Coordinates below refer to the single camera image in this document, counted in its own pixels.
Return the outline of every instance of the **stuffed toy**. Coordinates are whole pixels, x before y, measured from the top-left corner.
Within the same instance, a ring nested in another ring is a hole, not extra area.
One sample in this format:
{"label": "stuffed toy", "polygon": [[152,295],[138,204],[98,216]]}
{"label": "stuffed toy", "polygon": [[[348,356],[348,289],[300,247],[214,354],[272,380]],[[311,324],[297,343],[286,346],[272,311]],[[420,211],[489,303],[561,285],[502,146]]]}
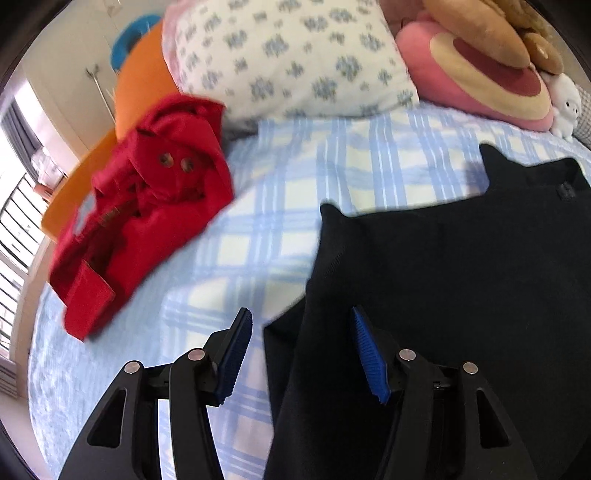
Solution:
{"label": "stuffed toy", "polygon": [[565,140],[573,141],[573,130],[577,128],[581,114],[581,95],[574,82],[564,73],[549,75],[542,72],[554,111],[550,133]]}
{"label": "stuffed toy", "polygon": [[560,53],[526,0],[423,0],[444,28],[490,58],[516,69],[564,72]]}
{"label": "stuffed toy", "polygon": [[398,32],[396,45],[421,99],[527,130],[551,127],[550,95],[535,70],[493,60],[428,14]]}

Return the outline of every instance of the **white patterned pillow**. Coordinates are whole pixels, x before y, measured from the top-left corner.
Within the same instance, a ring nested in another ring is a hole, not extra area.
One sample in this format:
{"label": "white patterned pillow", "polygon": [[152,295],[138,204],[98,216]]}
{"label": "white patterned pillow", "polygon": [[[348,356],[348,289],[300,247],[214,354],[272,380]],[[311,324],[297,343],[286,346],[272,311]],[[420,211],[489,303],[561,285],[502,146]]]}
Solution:
{"label": "white patterned pillow", "polygon": [[262,118],[368,116],[418,103],[374,0],[209,0],[177,23],[178,87]]}

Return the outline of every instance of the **blue plaid bedsheet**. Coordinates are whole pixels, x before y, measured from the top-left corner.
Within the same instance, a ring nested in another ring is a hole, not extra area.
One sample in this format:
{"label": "blue plaid bedsheet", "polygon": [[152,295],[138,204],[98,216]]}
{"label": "blue plaid bedsheet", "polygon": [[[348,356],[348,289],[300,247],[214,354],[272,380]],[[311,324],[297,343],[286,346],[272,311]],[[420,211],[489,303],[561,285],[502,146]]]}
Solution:
{"label": "blue plaid bedsheet", "polygon": [[[82,344],[65,334],[63,306],[46,287],[29,387],[34,430],[53,475],[125,362],[173,361],[227,328],[245,306],[255,321],[252,341],[234,394],[210,409],[210,420],[226,479],[262,478],[272,439],[262,327],[304,292],[319,205],[330,201],[354,215],[477,195],[488,186],[481,142],[523,164],[574,156],[589,178],[591,152],[578,142],[428,104],[357,121],[265,121],[258,136],[228,151],[236,200],[158,267],[97,339]],[[163,477],[173,479],[165,402],[159,430]]]}

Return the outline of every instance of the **red garment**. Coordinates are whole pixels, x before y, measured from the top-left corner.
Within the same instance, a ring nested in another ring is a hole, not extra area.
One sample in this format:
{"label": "red garment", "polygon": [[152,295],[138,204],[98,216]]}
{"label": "red garment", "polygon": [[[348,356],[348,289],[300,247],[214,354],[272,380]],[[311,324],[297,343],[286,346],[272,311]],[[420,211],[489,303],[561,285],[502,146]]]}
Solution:
{"label": "red garment", "polygon": [[232,201],[222,112],[209,100],[165,98],[93,176],[50,270],[70,335],[83,340],[104,327],[154,267]]}

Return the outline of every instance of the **black garment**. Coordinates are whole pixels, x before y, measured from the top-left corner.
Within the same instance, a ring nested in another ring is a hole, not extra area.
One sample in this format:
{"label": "black garment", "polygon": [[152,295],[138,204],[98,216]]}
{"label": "black garment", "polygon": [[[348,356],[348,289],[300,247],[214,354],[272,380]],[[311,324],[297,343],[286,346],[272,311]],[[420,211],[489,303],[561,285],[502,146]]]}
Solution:
{"label": "black garment", "polygon": [[[373,480],[393,408],[369,392],[355,305],[432,363],[476,363],[540,480],[573,463],[591,432],[591,189],[572,158],[523,167],[480,151],[482,196],[356,218],[322,206],[306,298],[264,333],[267,480]],[[577,461],[569,480],[591,478]]]}

